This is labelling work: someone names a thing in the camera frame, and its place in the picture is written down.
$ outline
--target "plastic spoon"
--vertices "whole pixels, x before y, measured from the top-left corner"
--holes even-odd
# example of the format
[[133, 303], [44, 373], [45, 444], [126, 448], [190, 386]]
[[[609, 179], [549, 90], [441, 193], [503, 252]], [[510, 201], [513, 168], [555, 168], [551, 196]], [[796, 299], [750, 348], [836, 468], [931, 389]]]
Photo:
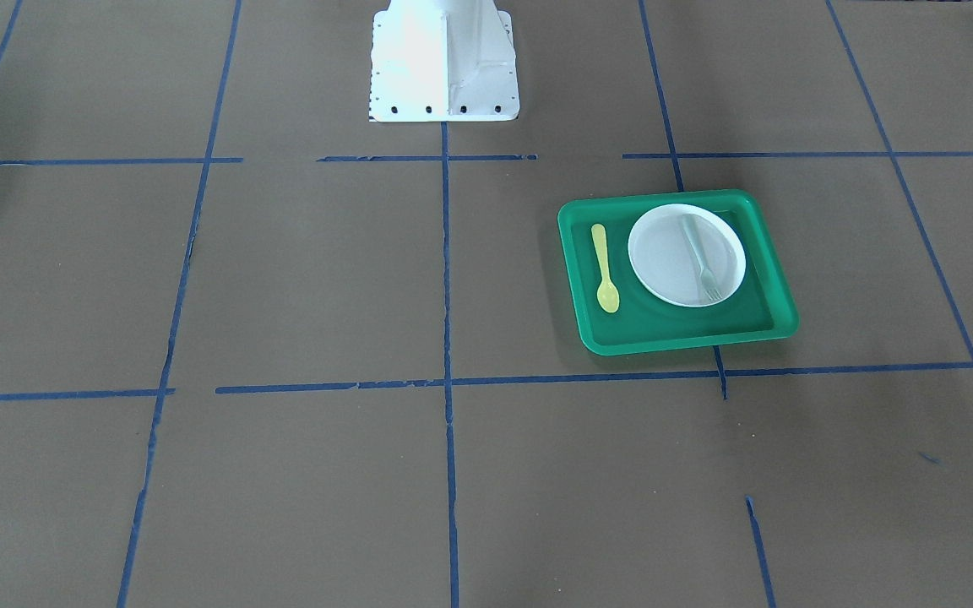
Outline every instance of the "plastic spoon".
[[595, 290], [595, 299], [599, 300], [603, 311], [617, 312], [618, 288], [611, 283], [611, 267], [606, 261], [606, 228], [603, 224], [593, 224], [591, 226], [591, 242], [595, 244], [595, 259], [599, 261], [599, 274], [603, 280], [599, 283], [599, 289]]

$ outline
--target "white plate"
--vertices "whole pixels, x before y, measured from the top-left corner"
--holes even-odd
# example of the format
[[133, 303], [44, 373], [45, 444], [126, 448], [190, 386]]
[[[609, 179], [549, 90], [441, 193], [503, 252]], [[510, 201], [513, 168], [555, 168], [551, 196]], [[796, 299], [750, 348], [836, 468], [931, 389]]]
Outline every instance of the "white plate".
[[722, 300], [730, 297], [745, 276], [746, 253], [734, 230], [700, 207], [664, 204], [641, 215], [629, 232], [629, 262], [641, 284], [659, 299], [679, 307], [710, 307], [715, 302], [700, 285], [699, 265], [682, 228], [686, 215], [694, 215]]

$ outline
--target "plastic tray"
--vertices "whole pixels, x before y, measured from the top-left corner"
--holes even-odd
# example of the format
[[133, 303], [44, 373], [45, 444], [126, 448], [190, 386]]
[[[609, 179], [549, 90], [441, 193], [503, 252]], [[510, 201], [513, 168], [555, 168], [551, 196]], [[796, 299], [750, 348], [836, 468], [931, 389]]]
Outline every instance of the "plastic tray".
[[[645, 211], [661, 204], [692, 204], [719, 215], [742, 240], [746, 274], [734, 296], [711, 307], [675, 307], [653, 296], [629, 265], [629, 231]], [[614, 314], [599, 308], [599, 267], [591, 225], [606, 228], [611, 281], [622, 304]], [[574, 200], [557, 212], [557, 227], [573, 293], [580, 341], [597, 355], [787, 338], [798, 328], [798, 311], [760, 208], [742, 190], [666, 193]]]

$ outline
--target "spoon handle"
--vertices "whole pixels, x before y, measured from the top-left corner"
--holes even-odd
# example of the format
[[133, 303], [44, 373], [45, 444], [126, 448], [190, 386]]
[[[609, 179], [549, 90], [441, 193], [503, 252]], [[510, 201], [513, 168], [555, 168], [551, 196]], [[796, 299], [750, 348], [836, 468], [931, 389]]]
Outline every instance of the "spoon handle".
[[610, 282], [611, 267], [606, 262], [606, 228], [603, 224], [592, 224], [591, 242], [595, 244], [595, 259], [599, 261], [599, 274], [603, 282]]

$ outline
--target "plastic fork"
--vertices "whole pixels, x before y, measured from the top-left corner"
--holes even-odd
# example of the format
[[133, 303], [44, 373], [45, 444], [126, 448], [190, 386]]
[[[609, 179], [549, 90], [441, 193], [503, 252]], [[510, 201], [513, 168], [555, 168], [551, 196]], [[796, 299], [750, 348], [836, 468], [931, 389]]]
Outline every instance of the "plastic fork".
[[704, 254], [704, 245], [700, 243], [700, 234], [696, 230], [695, 216], [692, 213], [688, 213], [682, 216], [682, 230], [686, 231], [686, 240], [688, 240], [688, 245], [690, 245], [690, 251], [693, 253], [693, 258], [696, 258], [696, 264], [700, 269], [700, 288], [704, 290], [704, 296], [707, 297], [710, 304], [715, 304], [716, 301], [722, 300], [723, 295], [719, 292], [719, 281], [715, 279], [715, 273], [711, 272], [708, 267], [708, 259]]

